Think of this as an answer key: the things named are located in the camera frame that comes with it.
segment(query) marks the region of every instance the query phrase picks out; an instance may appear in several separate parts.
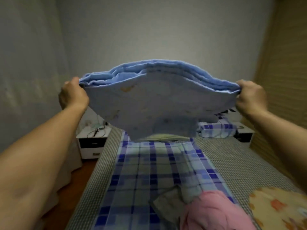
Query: black drawer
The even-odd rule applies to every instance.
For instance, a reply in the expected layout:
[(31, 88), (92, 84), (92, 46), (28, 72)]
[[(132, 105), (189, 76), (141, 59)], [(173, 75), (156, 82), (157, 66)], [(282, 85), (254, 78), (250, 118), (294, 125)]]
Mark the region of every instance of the black drawer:
[(104, 138), (81, 138), (79, 139), (81, 148), (102, 148), (106, 142)]
[(251, 141), (251, 137), (253, 136), (253, 133), (236, 133), (233, 137), (235, 137), (238, 141), (242, 143), (248, 143)]

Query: wooden floor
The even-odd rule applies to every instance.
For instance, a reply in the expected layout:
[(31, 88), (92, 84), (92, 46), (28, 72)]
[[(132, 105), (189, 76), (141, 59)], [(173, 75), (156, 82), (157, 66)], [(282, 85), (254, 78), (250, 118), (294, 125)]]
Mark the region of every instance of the wooden floor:
[(71, 173), (71, 182), (58, 191), (59, 203), (43, 216), (44, 230), (64, 230), (85, 189), (97, 160), (84, 160), (83, 166)]

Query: person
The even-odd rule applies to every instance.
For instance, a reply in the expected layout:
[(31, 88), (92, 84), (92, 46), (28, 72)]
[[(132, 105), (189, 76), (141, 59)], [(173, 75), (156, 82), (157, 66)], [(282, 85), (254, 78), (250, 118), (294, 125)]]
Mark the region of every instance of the person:
[[(236, 106), (259, 130), (307, 191), (307, 130), (267, 109), (264, 89), (252, 81), (237, 82)], [(89, 98), (79, 78), (65, 82), (63, 110), (17, 140), (0, 154), (0, 228), (32, 229), (51, 193)]]

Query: wooden door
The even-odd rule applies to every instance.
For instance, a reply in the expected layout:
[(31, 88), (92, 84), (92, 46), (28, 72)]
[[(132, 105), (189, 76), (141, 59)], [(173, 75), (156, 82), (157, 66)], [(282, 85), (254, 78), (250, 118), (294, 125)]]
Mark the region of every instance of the wooden door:
[[(307, 128), (307, 0), (277, 1), (259, 64), (255, 82), (267, 91), (269, 110)], [(251, 149), (292, 178), (259, 133)]]

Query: sheer curtain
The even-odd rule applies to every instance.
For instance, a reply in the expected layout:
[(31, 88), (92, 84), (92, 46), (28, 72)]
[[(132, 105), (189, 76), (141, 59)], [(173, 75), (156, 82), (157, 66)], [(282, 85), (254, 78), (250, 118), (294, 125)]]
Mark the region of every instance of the sheer curtain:
[[(71, 77), (55, 0), (0, 0), (0, 151), (60, 111)], [(75, 142), (54, 188), (82, 165)], [(46, 204), (57, 202), (56, 193)]]

